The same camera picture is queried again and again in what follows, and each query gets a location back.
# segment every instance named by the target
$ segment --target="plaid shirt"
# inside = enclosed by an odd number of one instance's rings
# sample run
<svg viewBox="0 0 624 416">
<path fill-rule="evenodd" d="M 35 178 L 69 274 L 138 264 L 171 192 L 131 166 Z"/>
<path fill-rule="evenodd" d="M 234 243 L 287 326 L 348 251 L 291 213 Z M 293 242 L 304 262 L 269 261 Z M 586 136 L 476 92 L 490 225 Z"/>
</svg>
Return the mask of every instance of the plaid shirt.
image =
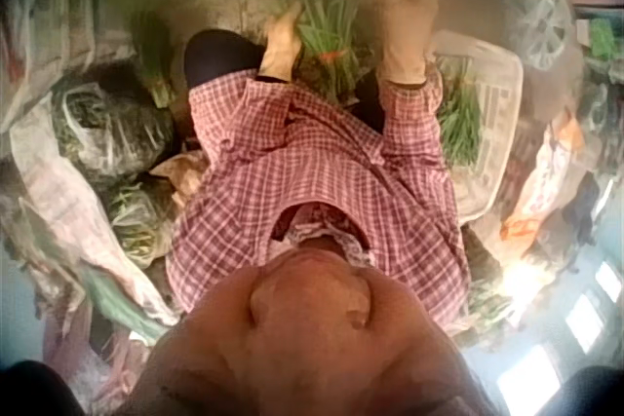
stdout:
<svg viewBox="0 0 624 416">
<path fill-rule="evenodd" d="M 177 223 L 168 272 L 187 311 L 238 268 L 267 262 L 288 208 L 320 202 L 347 214 L 377 268 L 417 294 L 439 324 L 464 302 L 470 275 L 435 117 L 440 74 L 405 90 L 380 84 L 383 135 L 292 84 L 232 73 L 189 93 L 211 160 Z"/>
</svg>

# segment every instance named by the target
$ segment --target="light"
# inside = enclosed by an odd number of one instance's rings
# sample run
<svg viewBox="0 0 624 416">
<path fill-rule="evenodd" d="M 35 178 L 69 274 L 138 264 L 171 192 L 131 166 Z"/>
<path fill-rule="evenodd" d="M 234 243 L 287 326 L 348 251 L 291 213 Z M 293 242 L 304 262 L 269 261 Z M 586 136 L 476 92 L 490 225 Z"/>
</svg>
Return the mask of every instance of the light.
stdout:
<svg viewBox="0 0 624 416">
<path fill-rule="evenodd" d="M 553 364 L 542 346 L 498 378 L 511 416 L 533 416 L 560 387 Z"/>
<path fill-rule="evenodd" d="M 503 293 L 512 298 L 514 311 L 509 323 L 517 326 L 528 305 L 547 282 L 539 268 L 519 262 L 507 268 L 503 274 Z"/>
<path fill-rule="evenodd" d="M 565 323 L 585 354 L 603 331 L 603 321 L 585 294 L 578 298 Z"/>
<path fill-rule="evenodd" d="M 598 272 L 596 272 L 596 281 L 606 295 L 611 298 L 611 301 L 614 303 L 617 302 L 617 298 L 620 296 L 620 291 L 622 290 L 622 281 L 617 278 L 617 275 L 615 275 L 615 272 L 613 272 L 608 264 L 603 262 L 601 268 L 598 269 Z"/>
<path fill-rule="evenodd" d="M 606 206 L 606 202 L 608 201 L 609 196 L 611 195 L 611 190 L 613 189 L 613 179 L 611 179 L 606 185 L 606 189 L 604 190 L 603 196 L 598 200 L 596 206 L 594 207 L 594 219 L 598 217 L 598 215 L 603 211 L 603 208 Z"/>
</svg>

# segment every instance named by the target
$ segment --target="white plastic basket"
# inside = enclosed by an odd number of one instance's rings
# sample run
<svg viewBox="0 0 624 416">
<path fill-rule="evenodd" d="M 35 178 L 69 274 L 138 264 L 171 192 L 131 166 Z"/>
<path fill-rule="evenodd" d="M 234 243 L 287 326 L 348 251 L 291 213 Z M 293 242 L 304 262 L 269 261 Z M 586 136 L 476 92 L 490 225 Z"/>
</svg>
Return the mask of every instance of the white plastic basket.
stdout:
<svg viewBox="0 0 624 416">
<path fill-rule="evenodd" d="M 472 167 L 455 167 L 450 175 L 460 224 L 479 218 L 492 206 L 507 166 L 518 124 L 523 65 L 514 53 L 469 36 L 440 31 L 437 55 L 470 57 L 481 108 L 481 146 Z"/>
</svg>

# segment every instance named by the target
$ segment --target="hand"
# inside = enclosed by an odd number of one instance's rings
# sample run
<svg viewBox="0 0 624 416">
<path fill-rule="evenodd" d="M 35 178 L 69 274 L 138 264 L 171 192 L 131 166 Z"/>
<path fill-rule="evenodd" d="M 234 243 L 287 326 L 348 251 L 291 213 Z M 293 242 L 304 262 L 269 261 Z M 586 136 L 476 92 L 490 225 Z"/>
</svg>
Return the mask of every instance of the hand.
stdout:
<svg viewBox="0 0 624 416">
<path fill-rule="evenodd" d="M 289 82 L 293 78 L 293 66 L 301 51 L 301 40 L 295 30 L 301 14 L 301 4 L 296 2 L 278 19 L 270 19 L 265 26 L 266 52 L 258 75 Z"/>
<path fill-rule="evenodd" d="M 379 76 L 401 85 L 426 81 L 426 61 L 438 0 L 383 0 L 383 61 Z"/>
</svg>

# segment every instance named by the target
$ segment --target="pink plaid shirt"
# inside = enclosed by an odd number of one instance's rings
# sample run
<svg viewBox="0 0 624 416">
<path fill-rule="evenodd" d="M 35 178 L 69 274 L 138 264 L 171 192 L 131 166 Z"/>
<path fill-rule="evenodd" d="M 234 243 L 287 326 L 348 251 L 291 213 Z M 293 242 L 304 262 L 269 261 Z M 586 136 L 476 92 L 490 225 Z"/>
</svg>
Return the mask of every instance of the pink plaid shirt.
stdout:
<svg viewBox="0 0 624 416">
<path fill-rule="evenodd" d="M 380 84 L 383 135 L 291 84 L 232 73 L 189 93 L 195 130 L 211 160 L 177 223 L 168 272 L 190 311 L 238 268 L 264 265 L 288 208 L 320 202 L 366 237 L 377 268 L 407 284 L 439 324 L 470 283 L 435 117 L 440 74 L 405 90 Z"/>
</svg>

